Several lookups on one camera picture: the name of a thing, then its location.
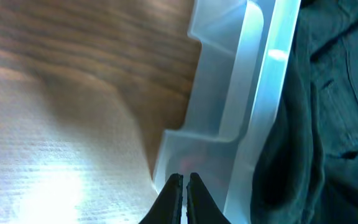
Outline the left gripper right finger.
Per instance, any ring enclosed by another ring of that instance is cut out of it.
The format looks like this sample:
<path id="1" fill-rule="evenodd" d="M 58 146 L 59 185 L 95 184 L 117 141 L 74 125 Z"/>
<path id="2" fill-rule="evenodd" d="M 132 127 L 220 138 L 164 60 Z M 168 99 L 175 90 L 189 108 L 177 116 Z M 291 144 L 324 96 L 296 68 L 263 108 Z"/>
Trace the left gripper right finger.
<path id="1" fill-rule="evenodd" d="M 230 224 L 219 210 L 199 174 L 195 172 L 190 174 L 186 191 L 188 224 Z"/>

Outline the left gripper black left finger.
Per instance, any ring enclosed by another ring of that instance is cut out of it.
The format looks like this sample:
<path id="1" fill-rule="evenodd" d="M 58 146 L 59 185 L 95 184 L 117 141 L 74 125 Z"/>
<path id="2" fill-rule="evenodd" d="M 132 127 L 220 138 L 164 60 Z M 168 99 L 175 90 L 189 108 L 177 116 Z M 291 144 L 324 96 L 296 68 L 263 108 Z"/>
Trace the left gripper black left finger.
<path id="1" fill-rule="evenodd" d="M 182 203 L 183 176 L 172 174 L 139 224 L 180 224 Z"/>

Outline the black garment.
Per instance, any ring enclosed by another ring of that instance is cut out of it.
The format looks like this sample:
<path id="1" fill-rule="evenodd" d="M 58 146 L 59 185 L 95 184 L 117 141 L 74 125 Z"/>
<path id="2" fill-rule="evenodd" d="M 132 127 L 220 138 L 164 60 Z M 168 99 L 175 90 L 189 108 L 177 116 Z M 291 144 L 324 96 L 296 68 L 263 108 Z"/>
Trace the black garment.
<path id="1" fill-rule="evenodd" d="M 252 223 L 358 223 L 358 0 L 303 1 Z"/>

